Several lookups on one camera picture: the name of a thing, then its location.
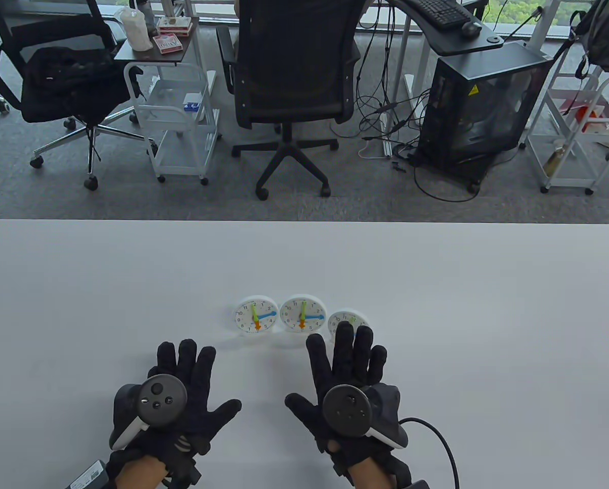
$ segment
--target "warning sticker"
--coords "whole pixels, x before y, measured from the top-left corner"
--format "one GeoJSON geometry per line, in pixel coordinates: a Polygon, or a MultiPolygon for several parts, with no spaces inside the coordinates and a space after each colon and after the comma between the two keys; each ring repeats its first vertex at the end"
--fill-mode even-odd
{"type": "Polygon", "coordinates": [[[96,479],[97,477],[99,477],[99,474],[103,471],[103,468],[101,466],[100,460],[97,460],[94,462],[94,464],[88,468],[86,471],[83,472],[83,474],[78,477],[78,479],[76,479],[74,482],[71,483],[71,485],[69,486],[70,489],[84,489],[84,487],[87,487],[90,485],[90,482],[94,479],[96,479]]]}

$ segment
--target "forearm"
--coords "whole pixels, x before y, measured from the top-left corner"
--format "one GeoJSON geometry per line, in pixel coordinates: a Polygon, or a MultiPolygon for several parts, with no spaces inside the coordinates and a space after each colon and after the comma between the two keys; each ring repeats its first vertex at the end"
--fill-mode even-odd
{"type": "Polygon", "coordinates": [[[127,463],[115,481],[117,489],[155,489],[167,474],[167,467],[158,459],[144,456],[127,463]]]}
{"type": "Polygon", "coordinates": [[[347,471],[352,477],[355,489],[393,489],[394,487],[391,478],[371,458],[360,461],[347,471]]]}

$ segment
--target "white clock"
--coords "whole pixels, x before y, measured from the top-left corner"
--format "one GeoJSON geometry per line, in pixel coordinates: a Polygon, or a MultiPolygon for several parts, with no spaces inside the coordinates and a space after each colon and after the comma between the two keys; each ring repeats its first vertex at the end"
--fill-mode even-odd
{"type": "Polygon", "coordinates": [[[332,341],[334,341],[334,337],[337,333],[339,323],[343,321],[348,321],[352,325],[352,328],[354,328],[355,335],[356,328],[358,328],[359,326],[370,326],[368,324],[368,320],[366,319],[365,314],[362,314],[361,312],[356,311],[354,309],[341,309],[340,311],[337,311],[332,314],[327,320],[327,328],[329,329],[329,332],[332,335],[332,341]]]}
{"type": "Polygon", "coordinates": [[[277,321],[279,308],[265,295],[246,297],[234,310],[234,323],[246,333],[261,333],[277,321]]]}
{"type": "Polygon", "coordinates": [[[290,296],[280,308],[280,319],[286,329],[296,333],[311,333],[327,321],[327,309],[313,295],[290,296]]]}

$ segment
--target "computer case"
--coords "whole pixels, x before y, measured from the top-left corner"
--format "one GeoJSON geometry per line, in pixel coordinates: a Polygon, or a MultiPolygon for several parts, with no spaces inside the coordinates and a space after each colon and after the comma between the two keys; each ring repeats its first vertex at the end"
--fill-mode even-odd
{"type": "Polygon", "coordinates": [[[518,144],[552,63],[522,41],[440,58],[412,163],[481,184],[518,144]]]}

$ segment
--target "black glove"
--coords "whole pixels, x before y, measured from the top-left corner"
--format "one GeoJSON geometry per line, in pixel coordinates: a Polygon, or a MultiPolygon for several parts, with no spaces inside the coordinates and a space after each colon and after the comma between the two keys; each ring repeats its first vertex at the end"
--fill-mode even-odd
{"type": "Polygon", "coordinates": [[[187,479],[180,486],[198,481],[200,475],[193,468],[193,456],[206,454],[212,438],[241,410],[238,399],[224,402],[213,412],[207,410],[215,357],[216,349],[205,346],[197,359],[197,345],[193,340],[180,343],[177,363],[173,343],[164,342],[158,347],[157,365],[149,370],[148,377],[168,373],[180,379],[187,391],[184,412],[168,426],[149,428],[130,442],[125,450],[113,452],[108,464],[111,468],[107,471],[111,479],[121,471],[126,461],[150,455],[162,461],[174,479],[187,479]]]}
{"type": "Polygon", "coordinates": [[[381,345],[372,347],[372,329],[360,326],[354,338],[354,329],[350,323],[344,321],[337,328],[331,367],[322,336],[310,335],[307,338],[307,350],[318,394],[318,405],[311,404],[296,393],[286,396],[284,403],[314,435],[320,452],[325,450],[331,455],[337,473],[346,475],[349,479],[347,468],[367,458],[373,458],[379,463],[381,459],[389,456],[393,448],[375,438],[351,438],[335,433],[325,421],[321,405],[327,392],[336,385],[365,387],[380,382],[386,363],[386,349],[381,345]],[[339,452],[331,453],[328,450],[330,440],[339,443],[339,452]]]}

